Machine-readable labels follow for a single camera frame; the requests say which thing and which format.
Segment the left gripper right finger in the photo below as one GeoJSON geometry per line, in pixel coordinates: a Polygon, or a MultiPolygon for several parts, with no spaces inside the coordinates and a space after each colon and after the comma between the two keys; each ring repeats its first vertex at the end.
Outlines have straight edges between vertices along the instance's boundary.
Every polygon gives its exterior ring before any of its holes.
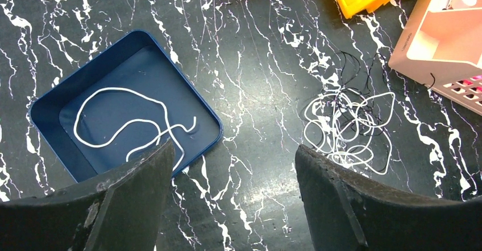
{"type": "Polygon", "coordinates": [[[481,198],[413,194],[339,166],[306,145],[297,181],[315,250],[480,250],[481,198]]]}

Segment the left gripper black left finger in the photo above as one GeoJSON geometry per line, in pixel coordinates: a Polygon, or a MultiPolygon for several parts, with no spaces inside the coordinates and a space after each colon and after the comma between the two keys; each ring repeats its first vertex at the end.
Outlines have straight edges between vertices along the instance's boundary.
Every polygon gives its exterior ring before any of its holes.
{"type": "Polygon", "coordinates": [[[1,203],[1,249],[154,250],[174,157],[167,141],[47,196],[1,203]]]}

